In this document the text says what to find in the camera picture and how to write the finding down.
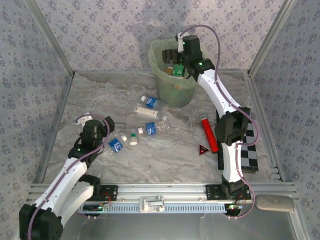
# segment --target black and white checkerboard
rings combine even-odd
[[[246,133],[244,135],[244,143],[252,143],[255,140],[254,125],[249,120]],[[222,152],[221,143],[218,142],[219,152],[218,152],[218,169],[224,169],[224,155]],[[258,169],[258,158],[256,145],[253,146],[241,146],[241,169],[245,173],[255,173],[259,171]]]

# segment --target red object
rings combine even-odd
[[[201,144],[199,144],[199,156],[202,154],[205,154],[207,152],[209,152],[210,149],[206,148],[205,146],[202,146]]]
[[[218,143],[216,140],[216,137],[214,135],[214,132],[212,131],[210,122],[207,118],[204,118],[202,121],[203,130],[206,136],[206,139],[208,140],[209,146],[211,148],[211,152],[213,154],[219,152]]]

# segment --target gray pad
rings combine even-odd
[[[293,212],[295,202],[289,196],[259,194],[255,197],[258,209],[277,212]]]

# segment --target metal bracket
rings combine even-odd
[[[158,196],[143,196],[139,199],[140,213],[158,213],[165,210],[164,197]]]
[[[208,201],[212,200],[245,200],[251,199],[250,189],[247,185],[244,188],[234,194],[230,194],[228,197],[224,193],[221,184],[209,184],[205,186],[206,199]]]
[[[116,201],[118,196],[118,186],[117,185],[102,185],[101,192],[99,196],[92,196],[87,200],[87,202],[108,202]]]

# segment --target blue label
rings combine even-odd
[[[150,108],[150,109],[153,109],[155,106],[155,103],[156,103],[157,99],[153,96],[150,96],[148,97],[148,99],[146,100],[146,103],[145,105]]]
[[[149,122],[145,125],[147,135],[155,135],[157,133],[156,124],[154,122]]]
[[[119,152],[123,148],[121,142],[119,142],[119,140],[116,138],[109,142],[109,146],[115,153]]]

